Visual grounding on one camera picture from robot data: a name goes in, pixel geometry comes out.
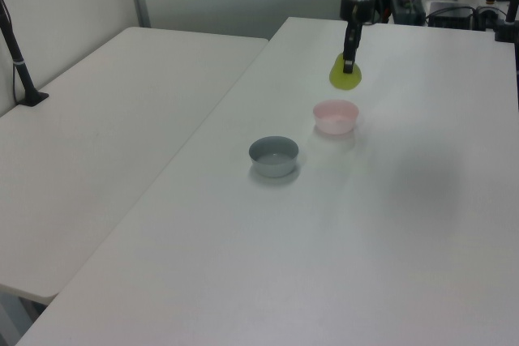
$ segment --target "black cable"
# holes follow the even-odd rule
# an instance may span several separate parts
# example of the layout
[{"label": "black cable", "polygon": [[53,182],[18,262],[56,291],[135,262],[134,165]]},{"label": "black cable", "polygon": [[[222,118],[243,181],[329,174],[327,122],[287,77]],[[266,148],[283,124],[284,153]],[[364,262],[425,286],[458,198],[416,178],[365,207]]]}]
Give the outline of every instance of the black cable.
[{"label": "black cable", "polygon": [[15,80],[16,80],[16,66],[13,64],[13,99],[15,100],[15,105],[18,105],[18,101],[16,100],[16,90],[15,90]]},{"label": "black cable", "polygon": [[[9,19],[9,24],[12,26],[13,23],[11,21],[11,14],[9,14],[9,9],[6,6],[6,3],[3,0],[0,0],[0,4],[2,5],[2,8],[5,11],[7,18]],[[16,81],[16,66],[13,63],[13,99],[15,100],[15,105],[18,105],[18,101],[16,100],[15,81]]]},{"label": "black cable", "polygon": [[6,12],[7,18],[9,19],[9,24],[12,26],[13,23],[11,22],[11,14],[9,14],[9,9],[6,6],[6,3],[3,0],[0,0],[0,3],[2,4],[2,8],[4,9],[4,11]]},{"label": "black cable", "polygon": [[432,16],[436,16],[436,15],[439,15],[439,14],[443,14],[444,12],[454,11],[454,10],[472,10],[472,13],[477,12],[476,9],[471,7],[471,6],[447,7],[447,8],[442,8],[441,10],[437,10],[437,11],[431,12],[428,16],[425,17],[425,20],[427,21]]},{"label": "black cable", "polygon": [[492,6],[479,6],[478,8],[476,8],[476,11],[479,12],[480,10],[496,10],[496,11],[499,11],[501,14],[503,14],[504,16],[506,16],[506,12],[500,10],[499,8],[497,7],[492,7]]}]

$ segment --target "pink bowl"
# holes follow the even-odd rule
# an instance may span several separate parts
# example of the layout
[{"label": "pink bowl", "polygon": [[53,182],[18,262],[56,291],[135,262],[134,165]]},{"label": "pink bowl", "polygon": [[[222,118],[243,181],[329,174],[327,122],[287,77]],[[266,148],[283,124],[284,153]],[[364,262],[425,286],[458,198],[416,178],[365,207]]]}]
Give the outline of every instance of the pink bowl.
[{"label": "pink bowl", "polygon": [[325,100],[314,107],[315,124],[326,134],[340,135],[352,131],[358,107],[347,100]]}]

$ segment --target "white table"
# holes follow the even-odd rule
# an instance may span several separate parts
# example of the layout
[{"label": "white table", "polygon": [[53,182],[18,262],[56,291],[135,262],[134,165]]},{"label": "white table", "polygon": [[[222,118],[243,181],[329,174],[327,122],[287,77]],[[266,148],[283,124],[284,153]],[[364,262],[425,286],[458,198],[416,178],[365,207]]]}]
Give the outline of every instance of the white table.
[{"label": "white table", "polygon": [[0,118],[0,290],[48,304],[265,45],[129,28]]},{"label": "white table", "polygon": [[[344,31],[289,19],[19,346],[515,346],[513,46],[376,25],[343,92]],[[354,133],[316,132],[328,98]],[[266,135],[298,143],[296,173],[250,171]]]}]

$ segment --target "black stand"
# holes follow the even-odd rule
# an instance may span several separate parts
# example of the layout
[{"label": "black stand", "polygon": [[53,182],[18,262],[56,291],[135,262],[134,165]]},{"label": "black stand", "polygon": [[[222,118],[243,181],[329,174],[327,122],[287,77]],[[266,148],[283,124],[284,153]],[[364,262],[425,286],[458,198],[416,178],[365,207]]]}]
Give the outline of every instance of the black stand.
[{"label": "black stand", "polygon": [[517,33],[519,32],[519,24],[516,22],[517,7],[519,0],[510,0],[506,19],[498,20],[495,30],[495,40],[498,42],[517,43]]},{"label": "black stand", "polygon": [[18,75],[22,80],[22,84],[25,89],[25,98],[21,100],[19,105],[27,105],[29,107],[34,107],[41,101],[45,100],[49,97],[49,94],[38,92],[34,88],[34,84],[31,80],[31,75],[25,65],[24,58],[22,57],[22,52],[19,49],[18,43],[16,42],[15,34],[13,33],[13,26],[11,23],[11,19],[7,14],[7,9],[4,8],[3,0],[0,0],[0,29],[2,29],[2,34],[7,43],[7,48],[11,53],[13,58],[13,63],[15,64],[16,70],[18,71]]}]

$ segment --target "gray bowl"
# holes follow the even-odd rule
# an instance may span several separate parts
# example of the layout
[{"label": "gray bowl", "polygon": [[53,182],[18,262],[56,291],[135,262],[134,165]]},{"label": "gray bowl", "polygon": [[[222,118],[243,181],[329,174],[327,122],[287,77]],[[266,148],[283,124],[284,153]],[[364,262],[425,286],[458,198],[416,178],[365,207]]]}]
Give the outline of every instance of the gray bowl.
[{"label": "gray bowl", "polygon": [[295,169],[299,147],[285,137],[258,139],[249,148],[256,172],[265,177],[283,177]]}]

